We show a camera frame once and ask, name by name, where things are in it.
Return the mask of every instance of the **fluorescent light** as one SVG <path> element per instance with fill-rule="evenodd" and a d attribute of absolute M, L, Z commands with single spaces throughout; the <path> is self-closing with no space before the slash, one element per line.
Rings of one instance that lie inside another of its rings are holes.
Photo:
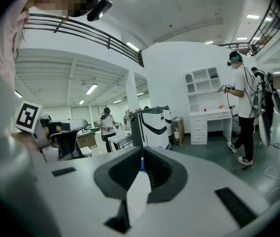
<path fill-rule="evenodd" d="M 92 86 L 89 88 L 88 92 L 86 92 L 86 95 L 90 95 L 92 91 L 98 86 L 98 84 L 93 83 Z"/>
<path fill-rule="evenodd" d="M 138 49 L 135 45 L 131 44 L 130 42 L 126 43 L 129 47 L 133 48 L 135 51 L 140 51 L 140 49 Z"/>
<path fill-rule="evenodd" d="M 16 95 L 17 97 L 19 97 L 19 98 L 22 98 L 22 95 L 19 94 L 19 92 L 18 92 L 17 90 L 15 91 L 15 95 Z"/>
<path fill-rule="evenodd" d="M 256 16 L 256 15 L 247 15 L 247 18 L 259 19 L 259 16 Z"/>

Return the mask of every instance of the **floor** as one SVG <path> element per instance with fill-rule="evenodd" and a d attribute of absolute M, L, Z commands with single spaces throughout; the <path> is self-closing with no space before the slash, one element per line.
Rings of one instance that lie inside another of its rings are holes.
<path fill-rule="evenodd" d="M 253 166 L 246 170 L 239 170 L 235 175 L 266 197 L 270 204 L 273 204 L 280 199 L 280 190 L 277 189 L 280 188 L 280 179 L 274 180 L 266 176 L 265 170 L 268 167 L 272 167 L 276 171 L 276 175 L 271 169 L 267 171 L 267 174 L 280 177 L 280 149 L 276 149 L 272 146 L 266 148 L 257 140 L 258 136 L 259 133 L 256 131 L 254 134 L 255 160 Z M 280 144 L 280 115 L 278 114 L 274 114 L 271 134 L 271 144 L 275 143 Z M 245 156 L 243 146 L 236 154 L 233 154 L 227 146 L 226 138 L 221 134 L 208 135 L 207 145 L 191 145 L 190 136 L 187 136 L 182 146 L 172 146 L 172 150 L 185 155 L 212 161 L 231 173 L 244 167 L 244 165 L 237 161 L 237 157 Z"/>

